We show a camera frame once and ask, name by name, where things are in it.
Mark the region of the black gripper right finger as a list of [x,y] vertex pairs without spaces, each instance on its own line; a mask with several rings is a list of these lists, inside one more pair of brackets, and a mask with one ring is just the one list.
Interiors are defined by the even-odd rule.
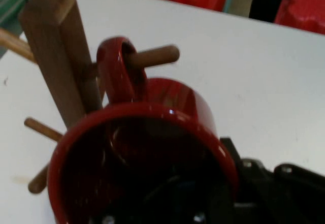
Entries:
[[220,141],[239,174],[236,223],[324,223],[323,175],[292,163],[269,171],[257,159],[241,158],[231,138]]

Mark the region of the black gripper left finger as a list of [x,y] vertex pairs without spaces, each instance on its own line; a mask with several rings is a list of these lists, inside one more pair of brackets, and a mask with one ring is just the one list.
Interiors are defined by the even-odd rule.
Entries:
[[230,223],[230,189],[220,179],[171,177],[144,197],[142,223]]

